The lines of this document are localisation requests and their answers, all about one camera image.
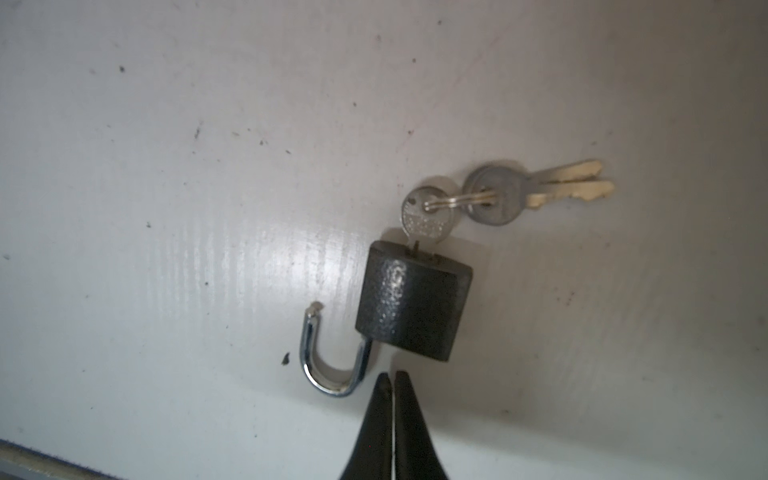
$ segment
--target open padlock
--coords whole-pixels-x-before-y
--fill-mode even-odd
[[[374,340],[448,361],[472,283],[472,268],[431,252],[435,243],[450,234],[457,207],[479,223],[504,225],[525,208],[537,209],[548,201],[606,197],[614,185],[595,180],[601,168],[600,161],[592,160],[527,174],[489,164],[467,177],[461,195],[450,197],[437,187],[412,191],[401,208],[408,245],[377,240],[368,252],[355,322],[363,340],[352,375],[345,382],[333,382],[315,367],[320,316],[313,305],[304,314],[300,345],[307,378],[328,395],[349,395],[366,374]]]
[[[455,223],[450,208],[428,211],[424,205],[448,197],[437,187],[420,187],[402,205],[409,244],[377,240],[368,251],[355,328],[363,341],[351,377],[332,382],[313,363],[319,308],[304,314],[300,360],[307,378],[321,392],[347,396],[365,375],[373,340],[429,358],[448,361],[458,322],[472,283],[472,268],[425,251],[444,240]]]

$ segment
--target white surface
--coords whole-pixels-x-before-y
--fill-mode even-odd
[[[763,478],[766,15],[3,0],[0,438],[125,478],[337,478],[407,368],[452,478]],[[384,348],[352,397],[311,389],[302,311],[351,366],[409,188],[586,157],[610,200],[442,245],[475,268],[449,363]]]

